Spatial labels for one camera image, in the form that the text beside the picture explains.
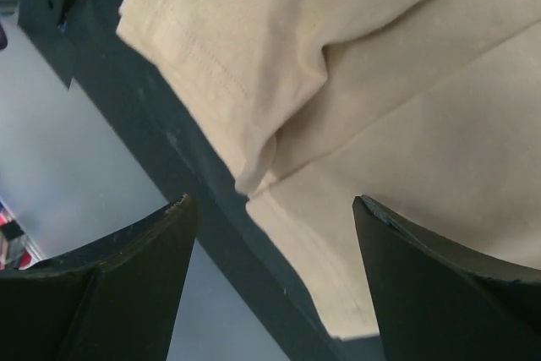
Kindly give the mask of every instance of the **black metal frame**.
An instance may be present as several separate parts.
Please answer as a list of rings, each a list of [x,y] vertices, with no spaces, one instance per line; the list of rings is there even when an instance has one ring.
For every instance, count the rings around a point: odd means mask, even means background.
[[[341,342],[274,244],[249,219],[228,170],[155,67],[116,36],[122,0],[76,0],[60,30],[36,0],[20,23],[68,86],[75,78],[169,201],[199,206],[198,240],[292,361],[350,361],[380,340]]]

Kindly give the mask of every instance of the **black bracket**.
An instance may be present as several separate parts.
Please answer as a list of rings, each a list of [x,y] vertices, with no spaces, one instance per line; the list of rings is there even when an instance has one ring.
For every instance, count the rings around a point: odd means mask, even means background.
[[[77,59],[73,43],[64,35],[66,18],[75,1],[19,0],[19,26],[66,87],[71,83]]]

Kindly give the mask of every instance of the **black plastic part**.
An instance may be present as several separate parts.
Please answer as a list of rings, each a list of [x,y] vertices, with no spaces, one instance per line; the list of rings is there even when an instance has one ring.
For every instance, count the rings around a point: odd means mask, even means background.
[[[2,27],[2,22],[0,21],[0,51],[4,50],[8,46],[8,36],[6,36],[6,31]]]
[[[387,361],[541,359],[541,271],[454,243],[369,197],[353,209]]]
[[[196,222],[186,198],[27,271],[0,272],[2,360],[165,361]]]
[[[21,238],[25,234],[20,228],[20,225],[15,221],[10,221],[9,223],[0,226],[0,235],[7,241],[13,241],[16,238]]]

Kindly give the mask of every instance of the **beige t-shirt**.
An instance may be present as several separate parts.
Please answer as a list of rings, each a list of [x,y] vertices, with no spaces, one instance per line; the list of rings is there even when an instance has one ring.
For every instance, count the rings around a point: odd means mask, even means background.
[[[125,0],[121,14],[332,336],[378,331],[355,195],[541,267],[541,0]]]

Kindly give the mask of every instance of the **red object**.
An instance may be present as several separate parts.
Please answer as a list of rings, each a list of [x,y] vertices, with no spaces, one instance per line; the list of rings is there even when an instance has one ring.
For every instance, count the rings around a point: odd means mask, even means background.
[[[32,261],[31,255],[28,253],[28,251],[25,251],[23,254],[23,257],[20,260],[19,268],[24,268]]]
[[[12,220],[13,218],[8,213],[5,207],[3,209],[0,209],[0,227],[8,224]]]

